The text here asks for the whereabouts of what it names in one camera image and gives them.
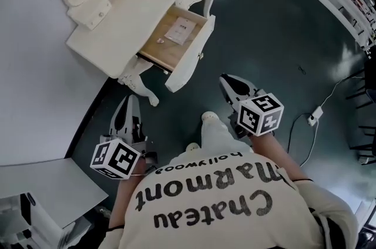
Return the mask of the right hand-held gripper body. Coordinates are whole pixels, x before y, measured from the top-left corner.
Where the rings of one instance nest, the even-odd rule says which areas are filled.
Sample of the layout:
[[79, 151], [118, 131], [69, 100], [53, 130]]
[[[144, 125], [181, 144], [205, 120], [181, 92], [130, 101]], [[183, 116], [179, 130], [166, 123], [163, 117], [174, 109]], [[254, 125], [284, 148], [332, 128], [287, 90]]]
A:
[[248, 134], [262, 136], [276, 130], [284, 112], [284, 105], [272, 94], [263, 90], [254, 96], [233, 104], [230, 124], [238, 139]]

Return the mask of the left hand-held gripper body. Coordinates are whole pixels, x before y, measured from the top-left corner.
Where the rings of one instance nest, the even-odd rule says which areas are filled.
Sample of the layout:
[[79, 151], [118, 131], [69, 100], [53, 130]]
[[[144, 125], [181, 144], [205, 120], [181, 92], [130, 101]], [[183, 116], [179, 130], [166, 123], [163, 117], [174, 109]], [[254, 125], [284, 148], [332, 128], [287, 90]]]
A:
[[141, 158], [153, 169], [157, 164], [157, 153], [147, 150], [147, 141], [144, 134], [142, 140], [124, 140], [109, 133], [103, 135], [95, 147], [90, 168], [115, 180], [135, 176], [133, 171]]

